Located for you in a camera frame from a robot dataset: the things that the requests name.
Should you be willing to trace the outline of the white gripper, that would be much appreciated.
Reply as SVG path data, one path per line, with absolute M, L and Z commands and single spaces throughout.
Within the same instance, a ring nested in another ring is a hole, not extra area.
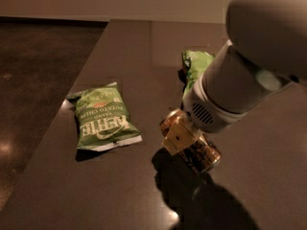
M 183 98 L 186 112 L 171 112 L 161 122 L 163 147 L 175 155 L 202 135 L 236 123 L 255 106 L 291 85 L 244 59 L 228 40 Z

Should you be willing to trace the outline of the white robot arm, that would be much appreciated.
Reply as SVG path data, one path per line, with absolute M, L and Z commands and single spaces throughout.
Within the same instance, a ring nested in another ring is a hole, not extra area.
M 161 123 L 171 154 L 307 81 L 307 0 L 231 0 L 225 25 L 228 41 Z

